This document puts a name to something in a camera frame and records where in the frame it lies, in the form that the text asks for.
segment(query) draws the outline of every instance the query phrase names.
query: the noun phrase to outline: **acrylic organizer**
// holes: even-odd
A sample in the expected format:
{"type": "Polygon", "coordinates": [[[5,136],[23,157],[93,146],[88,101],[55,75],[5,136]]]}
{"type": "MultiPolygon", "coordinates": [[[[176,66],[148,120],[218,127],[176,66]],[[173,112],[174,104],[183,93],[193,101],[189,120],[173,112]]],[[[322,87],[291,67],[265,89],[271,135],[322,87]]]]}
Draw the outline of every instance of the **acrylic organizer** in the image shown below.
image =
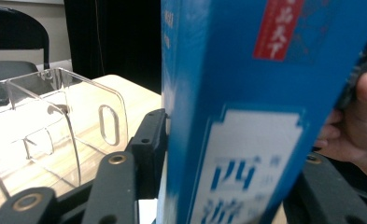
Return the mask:
{"type": "Polygon", "coordinates": [[[92,180],[127,139],[124,103],[110,88],[61,68],[0,81],[0,205],[23,189],[59,196],[92,180]]]}

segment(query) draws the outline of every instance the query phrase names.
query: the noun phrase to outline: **blue book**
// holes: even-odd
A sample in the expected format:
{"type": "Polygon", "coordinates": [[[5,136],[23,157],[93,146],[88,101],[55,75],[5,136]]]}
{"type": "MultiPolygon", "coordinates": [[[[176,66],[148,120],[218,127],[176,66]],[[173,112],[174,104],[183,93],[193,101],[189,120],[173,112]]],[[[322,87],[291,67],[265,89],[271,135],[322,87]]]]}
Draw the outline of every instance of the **blue book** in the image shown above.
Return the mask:
{"type": "Polygon", "coordinates": [[[158,223],[269,223],[367,42],[367,0],[162,0],[158,223]]]}

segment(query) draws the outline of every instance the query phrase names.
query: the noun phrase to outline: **chair backrest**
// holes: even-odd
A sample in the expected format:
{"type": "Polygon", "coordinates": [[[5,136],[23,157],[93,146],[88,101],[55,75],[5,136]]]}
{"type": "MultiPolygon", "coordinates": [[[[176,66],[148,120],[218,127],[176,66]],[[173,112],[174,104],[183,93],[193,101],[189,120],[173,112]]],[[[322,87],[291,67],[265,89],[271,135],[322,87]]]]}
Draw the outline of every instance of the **chair backrest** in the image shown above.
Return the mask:
{"type": "Polygon", "coordinates": [[[43,49],[49,68],[49,35],[36,19],[12,8],[0,7],[0,49],[43,49]]]}

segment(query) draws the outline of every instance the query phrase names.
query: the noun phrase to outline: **metal grommet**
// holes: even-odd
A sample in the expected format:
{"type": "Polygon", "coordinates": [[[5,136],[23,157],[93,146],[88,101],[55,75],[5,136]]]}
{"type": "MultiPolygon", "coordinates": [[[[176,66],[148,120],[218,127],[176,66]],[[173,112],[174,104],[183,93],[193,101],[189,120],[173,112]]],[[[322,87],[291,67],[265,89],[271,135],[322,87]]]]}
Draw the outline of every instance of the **metal grommet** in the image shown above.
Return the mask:
{"type": "Polygon", "coordinates": [[[12,206],[12,208],[17,212],[23,212],[26,210],[29,210],[36,205],[38,205],[41,200],[43,199],[43,196],[39,193],[31,193],[28,195],[25,195],[18,199],[12,206]]]}
{"type": "Polygon", "coordinates": [[[307,155],[306,161],[313,164],[320,164],[322,162],[318,157],[314,155],[307,155]]]}
{"type": "Polygon", "coordinates": [[[120,163],[123,163],[127,160],[127,158],[125,156],[122,156],[122,155],[116,155],[116,156],[112,156],[108,159],[108,162],[110,164],[113,164],[113,165],[117,165],[117,164],[120,164],[120,163]]]}

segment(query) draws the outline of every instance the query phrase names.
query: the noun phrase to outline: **red label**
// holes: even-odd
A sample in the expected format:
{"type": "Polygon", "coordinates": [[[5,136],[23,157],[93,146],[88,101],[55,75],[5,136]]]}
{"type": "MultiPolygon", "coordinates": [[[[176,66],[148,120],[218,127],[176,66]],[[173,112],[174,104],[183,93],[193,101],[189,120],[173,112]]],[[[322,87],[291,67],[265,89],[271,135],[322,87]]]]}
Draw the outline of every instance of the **red label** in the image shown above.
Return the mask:
{"type": "Polygon", "coordinates": [[[283,61],[304,0],[268,0],[253,56],[283,61]]]}

